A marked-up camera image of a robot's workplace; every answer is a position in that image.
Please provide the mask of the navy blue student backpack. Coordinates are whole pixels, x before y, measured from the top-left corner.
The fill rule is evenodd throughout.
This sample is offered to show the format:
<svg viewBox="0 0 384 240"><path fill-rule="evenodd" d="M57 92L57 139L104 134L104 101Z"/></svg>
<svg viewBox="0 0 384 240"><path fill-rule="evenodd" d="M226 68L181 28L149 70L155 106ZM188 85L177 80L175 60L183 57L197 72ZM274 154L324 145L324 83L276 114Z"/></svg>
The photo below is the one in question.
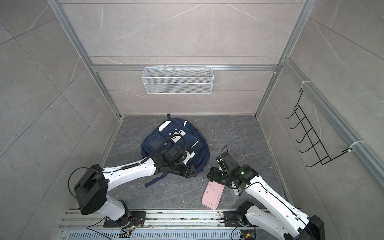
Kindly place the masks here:
<svg viewBox="0 0 384 240"><path fill-rule="evenodd" d="M149 134L141 145L141 156L145 160L153 160L156 166L155 174L159 173L159 158L168 158L168 150L176 145L183 149L191 148L195 156L187 164L191 164L201 173L210 158L210 150L204 136L187 120L172 118L161 123ZM145 184L145 187L162 180L161 176Z"/></svg>

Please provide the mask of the pink pencil case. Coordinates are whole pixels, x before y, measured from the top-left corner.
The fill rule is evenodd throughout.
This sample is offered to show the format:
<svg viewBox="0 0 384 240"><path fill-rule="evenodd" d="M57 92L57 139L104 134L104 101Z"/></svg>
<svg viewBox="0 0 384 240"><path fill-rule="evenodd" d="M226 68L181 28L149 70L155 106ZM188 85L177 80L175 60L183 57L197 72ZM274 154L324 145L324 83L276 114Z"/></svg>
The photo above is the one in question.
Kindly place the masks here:
<svg viewBox="0 0 384 240"><path fill-rule="evenodd" d="M202 204L212 210L216 210L219 206L224 188L224 185L209 181L202 197Z"/></svg>

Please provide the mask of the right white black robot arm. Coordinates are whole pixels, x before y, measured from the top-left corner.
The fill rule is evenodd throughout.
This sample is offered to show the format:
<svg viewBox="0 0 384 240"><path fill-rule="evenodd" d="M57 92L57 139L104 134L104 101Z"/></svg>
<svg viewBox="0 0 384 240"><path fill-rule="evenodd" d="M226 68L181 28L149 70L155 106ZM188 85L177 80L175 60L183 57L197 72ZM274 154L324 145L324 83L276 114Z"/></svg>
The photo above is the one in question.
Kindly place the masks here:
<svg viewBox="0 0 384 240"><path fill-rule="evenodd" d="M307 214L291 205L274 191L249 165L240 166L228 152L216 158L219 167L210 169L209 180L226 186L235 186L240 194L246 193L260 202L267 211L249 201L237 209L241 226L259 227L279 240L324 240L325 224L316 215Z"/></svg>

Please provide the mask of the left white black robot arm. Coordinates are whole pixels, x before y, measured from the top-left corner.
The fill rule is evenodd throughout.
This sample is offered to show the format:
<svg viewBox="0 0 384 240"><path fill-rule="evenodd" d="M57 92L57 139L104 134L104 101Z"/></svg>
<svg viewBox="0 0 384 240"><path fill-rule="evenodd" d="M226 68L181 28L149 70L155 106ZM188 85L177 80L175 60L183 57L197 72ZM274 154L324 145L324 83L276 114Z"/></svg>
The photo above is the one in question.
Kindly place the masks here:
<svg viewBox="0 0 384 240"><path fill-rule="evenodd" d="M173 173L187 179L195 177L198 172L191 163L195 155L185 137L174 134L137 162L109 168L96 164L87 168L71 194L77 199L82 215L101 214L113 226L122 227L129 223L132 215L126 203L111 197L109 191L158 173Z"/></svg>

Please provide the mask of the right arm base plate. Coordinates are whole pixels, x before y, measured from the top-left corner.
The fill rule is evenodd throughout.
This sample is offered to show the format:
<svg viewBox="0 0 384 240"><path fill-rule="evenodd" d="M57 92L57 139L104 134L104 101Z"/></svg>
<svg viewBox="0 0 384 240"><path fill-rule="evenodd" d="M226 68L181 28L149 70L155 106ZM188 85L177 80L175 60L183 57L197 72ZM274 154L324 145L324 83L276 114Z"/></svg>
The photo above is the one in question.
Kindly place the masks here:
<svg viewBox="0 0 384 240"><path fill-rule="evenodd" d="M224 211L223 217L219 219L221 224L226 227L251 227L253 226L247 219L246 214L239 211Z"/></svg>

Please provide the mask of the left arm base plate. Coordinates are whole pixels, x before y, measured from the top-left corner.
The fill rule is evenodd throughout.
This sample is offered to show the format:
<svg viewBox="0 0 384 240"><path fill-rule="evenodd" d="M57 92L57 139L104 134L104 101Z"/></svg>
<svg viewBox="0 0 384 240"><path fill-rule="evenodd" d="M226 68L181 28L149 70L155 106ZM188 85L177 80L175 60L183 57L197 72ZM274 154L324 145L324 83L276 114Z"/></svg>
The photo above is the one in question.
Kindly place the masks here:
<svg viewBox="0 0 384 240"><path fill-rule="evenodd" d="M146 211L133 211L125 214L119 220L113 221L106 217L104 228L142 227L146 219Z"/></svg>

